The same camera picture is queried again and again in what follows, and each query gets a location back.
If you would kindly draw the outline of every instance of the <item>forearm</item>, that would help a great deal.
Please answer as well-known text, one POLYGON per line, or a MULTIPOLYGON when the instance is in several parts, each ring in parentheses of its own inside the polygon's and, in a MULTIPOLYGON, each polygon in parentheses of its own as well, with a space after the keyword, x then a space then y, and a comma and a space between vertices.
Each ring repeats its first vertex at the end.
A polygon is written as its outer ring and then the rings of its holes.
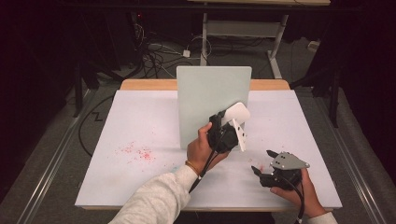
POLYGON ((318 217, 312 217, 308 219, 309 224, 337 224, 334 216, 331 212, 323 214, 318 217))
POLYGON ((174 174, 150 179, 110 223, 173 223, 189 202, 189 190, 196 177, 190 167, 183 165, 174 174))

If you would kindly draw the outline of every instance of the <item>black cable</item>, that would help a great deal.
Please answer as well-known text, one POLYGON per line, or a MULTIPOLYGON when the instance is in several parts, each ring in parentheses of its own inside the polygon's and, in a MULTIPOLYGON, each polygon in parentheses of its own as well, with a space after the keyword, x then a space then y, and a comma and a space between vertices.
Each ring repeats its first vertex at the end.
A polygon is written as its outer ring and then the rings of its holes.
POLYGON ((294 2, 295 3, 297 3, 298 5, 300 5, 300 6, 304 6, 304 7, 306 7, 306 5, 305 4, 303 4, 303 3, 301 3, 301 2, 297 2, 296 0, 294 0, 294 2))
MULTIPOLYGON (((231 54, 233 52, 233 42, 229 38, 221 39, 221 38, 218 38, 216 36, 213 36, 213 37, 215 37, 215 39, 218 39, 218 40, 221 40, 221 41, 227 41, 227 43, 230 46, 227 52, 222 53, 222 54, 218 54, 218 53, 212 52, 213 55, 218 56, 218 57, 224 57, 224 56, 227 56, 227 55, 229 55, 229 54, 231 54)), ((213 48, 215 48, 215 47, 227 47, 227 46, 226 45, 213 44, 213 48)))
POLYGON ((212 162, 213 160, 211 160, 213 154, 216 152, 216 150, 212 149, 212 152, 210 153, 210 156, 207 158, 206 160, 206 164, 204 166, 204 169, 202 170, 202 172, 198 175, 198 178, 194 181, 194 183, 192 184, 189 193, 191 193, 195 187, 197 187, 197 185, 199 184, 199 182, 201 182, 201 179, 204 177, 204 175, 206 174, 207 168, 210 165, 210 162, 212 162))
POLYGON ((163 53, 163 54, 171 54, 171 55, 180 55, 178 52, 166 52, 166 51, 160 51, 160 50, 155 50, 155 52, 163 53))
POLYGON ((235 49, 244 49, 244 48, 247 48, 247 47, 257 47, 257 46, 259 46, 261 43, 262 43, 262 41, 264 41, 264 39, 265 38, 256 38, 253 42, 251 42, 250 44, 240 44, 240 45, 242 45, 241 47, 234 47, 235 49))
POLYGON ((154 67, 150 67, 150 69, 145 73, 145 75, 141 78, 149 78, 152 77, 153 75, 149 76, 149 72, 151 72, 151 70, 154 69, 154 67))
POLYGON ((180 45, 183 48, 186 47, 186 45, 184 43, 188 43, 188 40, 178 39, 173 36, 165 35, 165 34, 158 33, 158 32, 155 32, 155 35, 160 36, 161 38, 165 39, 166 41, 171 41, 172 43, 180 45))
POLYGON ((206 63, 207 63, 207 65, 209 65, 210 66, 210 63, 209 63, 209 61, 207 60, 207 58, 204 56, 204 54, 201 52, 201 55, 202 55, 202 57, 205 59, 205 61, 206 61, 206 63))
POLYGON ((134 77, 136 76, 140 71, 142 71, 143 68, 143 61, 141 60, 137 67, 134 69, 134 71, 130 72, 128 75, 126 75, 124 78, 129 78, 129 77, 134 77))
POLYGON ((145 62, 143 62, 143 73, 144 73, 145 75, 142 76, 141 78, 147 77, 146 63, 145 63, 145 62))
POLYGON ((104 103, 106 100, 113 98, 115 95, 111 95, 108 96, 107 98, 103 99, 101 102, 99 102, 99 104, 97 104, 96 106, 93 107, 93 109, 90 110, 90 112, 87 113, 87 115, 85 115, 84 119, 82 120, 82 122, 79 124, 78 127, 78 141, 82 146, 82 149, 84 149, 84 151, 90 156, 92 157, 92 154, 90 151, 88 151, 88 149, 85 147, 84 143, 82 142, 82 138, 81 138, 81 128, 82 125, 84 124, 85 120, 87 119, 87 117, 93 112, 93 110, 95 110, 99 105, 101 105, 102 103, 104 103))
POLYGON ((189 65, 192 65, 192 63, 190 63, 190 62, 177 62, 177 63, 172 63, 172 64, 169 65, 169 66, 166 66, 165 69, 166 69, 166 68, 170 68, 170 67, 172 67, 172 66, 174 66, 174 65, 176 65, 176 64, 178 64, 178 63, 187 63, 187 64, 189 64, 189 65))
POLYGON ((274 59, 274 58, 270 59, 269 62, 268 62, 262 69, 260 69, 260 71, 259 71, 259 77, 261 77, 260 73, 262 72, 262 70, 264 70, 266 67, 268 67, 268 65, 271 64, 271 61, 272 61, 273 59, 274 59))
POLYGON ((158 61, 157 64, 163 64, 163 56, 159 53, 156 52, 151 52, 151 50, 148 50, 148 54, 153 54, 155 61, 158 61))
POLYGON ((300 197, 300 201, 301 201, 301 206, 300 206, 300 212, 297 216, 296 221, 294 222, 294 224, 300 224, 300 220, 303 218, 304 215, 304 210, 305 210, 305 204, 304 204, 304 188, 303 188, 303 183, 301 183, 301 188, 302 188, 302 192, 303 194, 293 185, 289 182, 288 179, 286 179, 285 177, 283 177, 282 175, 278 175, 278 178, 281 178, 283 181, 285 181, 286 183, 288 183, 288 185, 290 185, 294 191, 296 191, 296 193, 298 194, 298 196, 300 197))
POLYGON ((154 51, 154 52, 160 52, 160 49, 163 49, 163 42, 161 42, 159 45, 160 47, 158 49, 149 49, 149 46, 153 43, 148 43, 148 50, 154 51))
POLYGON ((185 57, 178 57, 176 59, 173 59, 173 60, 170 60, 170 61, 167 61, 167 62, 163 62, 163 63, 172 63, 172 62, 180 60, 180 59, 185 59, 185 57))
POLYGON ((155 77, 156 78, 158 78, 158 71, 157 71, 157 64, 155 63, 156 62, 156 59, 151 55, 151 54, 148 54, 148 56, 149 56, 149 58, 151 59, 151 61, 152 61, 152 64, 153 64, 153 67, 154 67, 154 74, 155 74, 155 77))

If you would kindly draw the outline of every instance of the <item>bracelet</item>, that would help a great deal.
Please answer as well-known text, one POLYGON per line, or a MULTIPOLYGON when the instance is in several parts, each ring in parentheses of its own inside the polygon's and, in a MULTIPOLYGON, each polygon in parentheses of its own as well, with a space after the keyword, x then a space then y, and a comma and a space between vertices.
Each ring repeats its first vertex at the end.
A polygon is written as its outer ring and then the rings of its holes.
POLYGON ((190 168, 191 168, 197 175, 199 175, 198 170, 194 167, 194 165, 192 165, 192 163, 191 163, 190 161, 186 161, 186 165, 190 166, 190 168))

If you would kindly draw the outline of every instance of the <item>gray floor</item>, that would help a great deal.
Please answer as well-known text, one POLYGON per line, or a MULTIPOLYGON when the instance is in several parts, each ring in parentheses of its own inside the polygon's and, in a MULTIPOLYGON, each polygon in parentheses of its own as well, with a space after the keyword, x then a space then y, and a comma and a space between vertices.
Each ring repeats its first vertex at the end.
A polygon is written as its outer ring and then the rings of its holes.
MULTIPOLYGON (((235 48, 231 52, 226 42, 215 41, 212 43, 212 55, 209 56, 211 65, 249 65, 253 68, 253 78, 272 78, 264 54, 271 49, 272 40, 265 39, 254 47, 239 45, 243 48, 235 48)), ((243 43, 252 43, 252 39, 243 43)), ((166 51, 175 50, 181 53, 183 50, 173 43, 156 44, 171 48, 163 47, 162 50, 166 51)), ((306 49, 307 44, 305 39, 281 44, 276 60, 282 77, 288 82, 303 77, 314 57, 315 54, 306 49)), ((168 53, 162 53, 162 56, 167 61, 178 57, 168 53)), ((197 60, 188 62, 199 64, 197 60)), ((171 63, 162 64, 163 68, 169 65, 171 63)), ((176 75, 177 65, 179 64, 166 68, 166 71, 160 70, 158 77, 172 78, 176 75)), ((128 71, 129 68, 124 68, 120 73, 126 74, 128 71)), ((20 217, 20 223, 107 223, 116 215, 117 211, 86 211, 74 206, 79 185, 91 160, 78 141, 78 127, 87 112, 113 95, 120 87, 119 83, 104 75, 99 75, 99 79, 99 90, 87 92, 83 116, 80 118, 73 118, 74 95, 73 92, 70 93, 69 104, 48 126, 14 186, 1 203, 0 223, 17 223, 20 217), (40 186, 48 188, 38 188, 43 190, 35 192, 43 175, 47 177, 43 179, 47 180, 47 184, 42 183, 40 186)), ((332 127, 326 116, 327 98, 312 97, 310 88, 299 88, 296 93, 343 203, 343 208, 333 211, 338 222, 394 223, 394 185, 362 134, 342 90, 338 108, 338 129, 332 127)), ((99 112, 97 121, 95 115, 90 114, 81 126, 81 139, 90 152, 94 151, 110 107, 111 100, 104 101, 93 110, 99 112)), ((276 223, 293 223, 295 216, 294 211, 273 214, 276 223)))

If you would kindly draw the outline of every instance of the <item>dark background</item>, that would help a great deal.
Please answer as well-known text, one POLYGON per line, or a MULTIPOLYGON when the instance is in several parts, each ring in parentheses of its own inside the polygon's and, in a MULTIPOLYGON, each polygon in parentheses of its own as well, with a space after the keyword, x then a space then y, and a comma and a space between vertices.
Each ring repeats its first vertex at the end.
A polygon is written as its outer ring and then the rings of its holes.
MULTIPOLYGON (((393 141, 396 133, 393 131, 396 128, 393 89, 396 84, 396 34, 392 25, 396 21, 395 14, 390 1, 332 1, 332 5, 363 5, 364 8, 359 15, 290 15, 284 40, 321 38, 320 48, 306 75, 313 76, 326 66, 332 69, 311 80, 309 85, 321 87, 324 91, 318 96, 324 95, 331 86, 328 77, 332 76, 333 68, 341 70, 341 87, 350 107, 395 182, 396 167, 391 157, 396 148, 393 141)), ((89 60, 117 70, 121 65, 138 60, 139 53, 134 47, 134 34, 125 20, 125 13, 79 13, 64 10, 50 0, 2 2, 0 8, 2 200, 46 126, 66 103, 65 96, 74 85, 77 62, 85 66, 89 60)), ((188 43, 192 35, 200 34, 202 29, 202 17, 196 13, 145 12, 141 15, 145 29, 184 43, 188 43)), ((225 13, 220 16, 223 19, 262 19, 260 14, 225 13)), ((98 69, 87 71, 93 74, 98 69)), ((90 82, 92 76, 84 78, 90 82)))

